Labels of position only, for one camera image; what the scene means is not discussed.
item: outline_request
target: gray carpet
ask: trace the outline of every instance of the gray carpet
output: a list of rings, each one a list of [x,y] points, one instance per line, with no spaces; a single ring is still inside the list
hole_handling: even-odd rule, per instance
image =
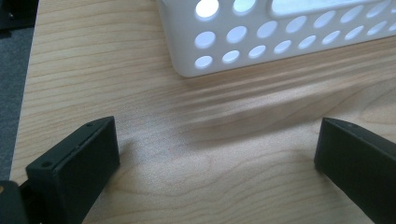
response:
[[[0,39],[0,180],[9,179],[34,28]]]

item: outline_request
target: basket handle slot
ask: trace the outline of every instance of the basket handle slot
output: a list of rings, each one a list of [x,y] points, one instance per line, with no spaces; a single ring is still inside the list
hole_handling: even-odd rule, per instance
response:
[[[269,0],[269,8],[275,17],[305,15],[342,7],[366,5],[380,0]]]

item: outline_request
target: light wood tabletop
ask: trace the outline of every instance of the light wood tabletop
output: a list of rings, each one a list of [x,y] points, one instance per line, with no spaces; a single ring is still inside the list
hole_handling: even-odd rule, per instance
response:
[[[84,223],[372,223],[313,158],[323,117],[396,142],[395,71],[389,37],[184,78],[154,0],[41,0],[11,179],[113,115],[121,167]]]

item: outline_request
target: white plastic basket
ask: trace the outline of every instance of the white plastic basket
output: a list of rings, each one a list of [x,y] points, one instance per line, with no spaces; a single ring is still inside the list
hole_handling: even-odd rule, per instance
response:
[[[184,77],[396,35],[396,0],[157,0]]]

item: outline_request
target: white container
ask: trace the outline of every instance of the white container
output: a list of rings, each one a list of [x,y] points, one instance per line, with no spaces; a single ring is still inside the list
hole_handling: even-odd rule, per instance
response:
[[[396,0],[157,0],[183,77],[396,35]]]

